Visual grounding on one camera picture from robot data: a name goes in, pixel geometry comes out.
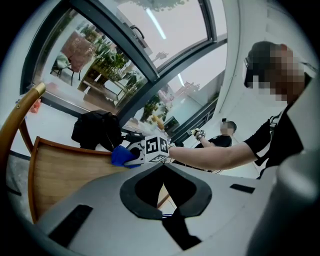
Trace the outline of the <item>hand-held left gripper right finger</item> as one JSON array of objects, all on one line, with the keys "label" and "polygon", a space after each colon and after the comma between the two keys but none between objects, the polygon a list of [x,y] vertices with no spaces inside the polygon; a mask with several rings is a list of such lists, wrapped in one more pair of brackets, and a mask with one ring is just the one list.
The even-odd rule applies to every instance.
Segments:
[{"label": "hand-held left gripper right finger", "polygon": [[268,168],[261,179],[175,164],[165,164],[163,172],[176,205],[163,221],[165,255],[244,255],[271,194],[276,168]]}]

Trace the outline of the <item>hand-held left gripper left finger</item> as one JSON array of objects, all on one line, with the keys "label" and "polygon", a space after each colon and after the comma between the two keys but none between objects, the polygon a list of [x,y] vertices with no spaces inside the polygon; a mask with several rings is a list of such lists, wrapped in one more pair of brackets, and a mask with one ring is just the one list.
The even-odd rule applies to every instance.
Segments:
[{"label": "hand-held left gripper left finger", "polygon": [[149,174],[160,164],[140,167],[96,178],[47,210],[36,226],[49,235],[78,205],[92,211],[68,245],[84,256],[173,256],[180,246],[161,220],[139,218],[122,203],[120,189],[135,175]]}]

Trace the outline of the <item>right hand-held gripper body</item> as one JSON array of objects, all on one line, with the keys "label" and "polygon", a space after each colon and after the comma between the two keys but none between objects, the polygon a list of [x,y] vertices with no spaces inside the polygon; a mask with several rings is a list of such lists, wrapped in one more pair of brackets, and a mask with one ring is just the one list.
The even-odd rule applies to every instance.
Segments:
[{"label": "right hand-held gripper body", "polygon": [[168,141],[161,136],[146,136],[142,145],[145,163],[159,163],[169,156]]}]

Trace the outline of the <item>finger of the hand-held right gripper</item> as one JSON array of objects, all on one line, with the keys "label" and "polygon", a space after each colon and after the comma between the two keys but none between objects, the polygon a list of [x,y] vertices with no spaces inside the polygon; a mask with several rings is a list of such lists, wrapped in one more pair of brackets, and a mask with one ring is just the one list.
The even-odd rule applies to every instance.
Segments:
[{"label": "finger of the hand-held right gripper", "polygon": [[141,141],[133,142],[128,145],[127,149],[130,151],[133,148],[138,148],[139,150],[143,151],[145,149],[146,140],[142,139]]},{"label": "finger of the hand-held right gripper", "polygon": [[144,164],[144,163],[145,163],[144,156],[140,156],[137,159],[125,162],[124,166],[126,166],[126,167],[134,167],[134,166],[139,166],[139,165]]}]

